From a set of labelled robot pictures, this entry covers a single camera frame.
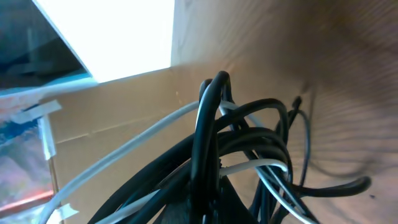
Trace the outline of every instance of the tangled cables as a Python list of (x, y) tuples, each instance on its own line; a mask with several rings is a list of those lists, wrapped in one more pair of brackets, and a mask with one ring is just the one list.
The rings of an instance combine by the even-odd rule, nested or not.
[[(214, 80), (201, 84), (195, 133), (128, 180), (89, 223), (147, 223), (162, 208), (155, 223), (281, 223), (289, 213), (304, 223), (318, 223), (302, 197), (356, 195), (369, 188), (371, 179), (361, 177), (324, 189), (303, 186), (310, 159), (310, 125), (305, 113), (299, 110), (300, 104), (298, 97), (289, 112), (275, 99), (238, 107), (234, 105), (228, 73), (219, 72)], [(215, 119), (219, 107), (223, 116)], [(266, 108), (279, 112), (280, 120), (274, 131), (262, 127), (251, 116)], [(307, 139), (302, 176), (295, 185), (286, 145), (289, 128), (298, 114), (305, 121)], [(257, 127), (249, 127), (245, 117)], [(221, 132), (228, 126), (230, 131)], [(222, 168), (220, 157), (239, 151), (252, 162)], [(256, 167), (260, 181), (253, 203), (247, 209), (227, 175), (248, 167)], [(281, 206), (275, 210), (277, 202)]]

